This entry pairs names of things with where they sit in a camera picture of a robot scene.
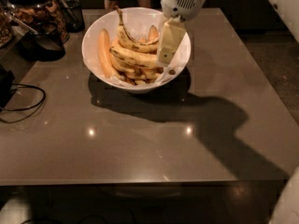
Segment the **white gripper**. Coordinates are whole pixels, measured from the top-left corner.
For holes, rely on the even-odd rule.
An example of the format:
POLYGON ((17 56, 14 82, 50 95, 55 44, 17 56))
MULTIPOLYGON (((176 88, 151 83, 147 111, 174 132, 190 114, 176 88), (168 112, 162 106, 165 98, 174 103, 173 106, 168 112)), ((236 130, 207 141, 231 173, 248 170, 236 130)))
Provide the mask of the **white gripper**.
POLYGON ((161 0, 163 14, 169 20, 164 23, 157 48, 157 65, 168 66, 186 34, 183 21, 193 19, 206 0, 161 0))

